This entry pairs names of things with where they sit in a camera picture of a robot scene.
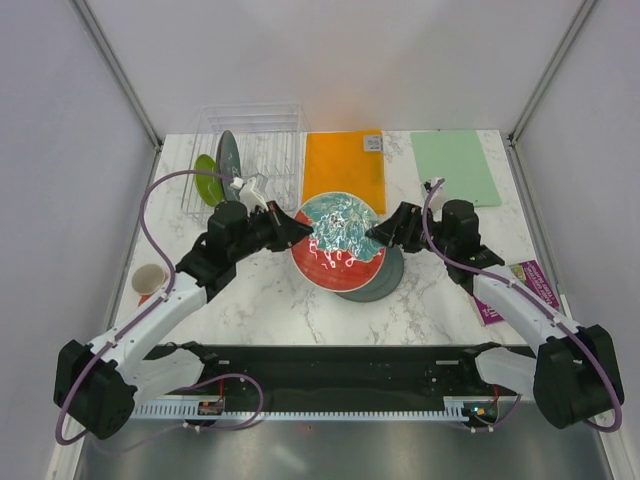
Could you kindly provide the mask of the grey-blue plate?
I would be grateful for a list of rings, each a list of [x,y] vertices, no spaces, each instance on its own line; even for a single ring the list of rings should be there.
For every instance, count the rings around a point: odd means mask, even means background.
[[[387,248],[382,266],[374,278],[365,286],[351,292],[336,292],[348,301],[371,303],[393,293],[404,276],[404,257],[399,247]]]

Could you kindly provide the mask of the red and teal plate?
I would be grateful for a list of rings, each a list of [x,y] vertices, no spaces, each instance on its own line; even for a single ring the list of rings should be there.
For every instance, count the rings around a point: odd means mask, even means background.
[[[334,293],[348,293],[369,284],[385,260],[385,247],[366,236],[378,215],[359,197],[326,192],[307,200],[295,219],[313,232],[291,250],[304,278]]]

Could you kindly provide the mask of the lime green plate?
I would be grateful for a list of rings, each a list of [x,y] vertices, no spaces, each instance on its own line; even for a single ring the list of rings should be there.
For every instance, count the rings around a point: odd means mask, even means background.
[[[201,154],[196,158],[194,169],[196,171],[209,172],[210,174],[217,172],[214,159],[207,154]],[[202,201],[210,207],[215,207],[224,200],[224,193],[221,188],[220,179],[210,174],[196,174],[194,183]]]

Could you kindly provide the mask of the dark blue glazed plate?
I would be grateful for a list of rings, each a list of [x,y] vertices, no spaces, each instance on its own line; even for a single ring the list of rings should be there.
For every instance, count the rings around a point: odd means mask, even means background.
[[[239,190],[232,186],[235,178],[241,178],[241,161],[236,139],[230,130],[225,130],[216,149],[216,168],[227,201],[238,201]]]

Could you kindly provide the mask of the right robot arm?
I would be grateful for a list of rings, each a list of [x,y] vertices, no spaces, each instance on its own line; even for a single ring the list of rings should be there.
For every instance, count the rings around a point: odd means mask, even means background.
[[[504,386],[533,399],[558,429],[579,422],[603,433],[620,429],[624,391],[610,334],[599,325],[580,326],[518,280],[482,244],[470,202],[446,202],[439,220],[429,207],[403,202],[366,235],[407,253],[436,254],[455,284],[498,313],[531,348],[530,357],[496,344],[475,348],[457,371],[465,391]]]

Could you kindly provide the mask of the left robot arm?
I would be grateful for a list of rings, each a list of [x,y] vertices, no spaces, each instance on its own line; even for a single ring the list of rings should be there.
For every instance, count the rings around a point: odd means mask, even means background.
[[[148,354],[235,278],[238,262],[262,249],[290,249],[312,232],[274,201],[254,211],[237,201],[220,204],[191,250],[170,268],[163,290],[123,324],[87,344],[71,340],[60,350],[53,395],[60,415],[105,440],[140,403],[189,387],[211,392],[220,378],[215,364],[184,348],[159,360],[149,360]]]

